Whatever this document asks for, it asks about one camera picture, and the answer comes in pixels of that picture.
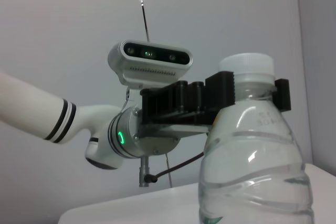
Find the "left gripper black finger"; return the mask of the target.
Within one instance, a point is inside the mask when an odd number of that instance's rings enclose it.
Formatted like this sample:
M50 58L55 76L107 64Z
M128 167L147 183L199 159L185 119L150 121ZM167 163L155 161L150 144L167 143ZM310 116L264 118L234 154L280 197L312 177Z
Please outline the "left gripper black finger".
M272 101L279 111L291 111L290 86L288 79L275 81L276 91L272 93Z

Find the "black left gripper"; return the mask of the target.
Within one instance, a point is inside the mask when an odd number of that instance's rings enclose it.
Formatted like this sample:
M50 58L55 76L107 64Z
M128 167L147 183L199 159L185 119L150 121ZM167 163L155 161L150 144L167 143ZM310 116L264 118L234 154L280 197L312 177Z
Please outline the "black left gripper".
M165 126L211 126L218 108L235 104L234 73L220 71L203 82L177 81L162 88L140 91L141 137L164 137Z

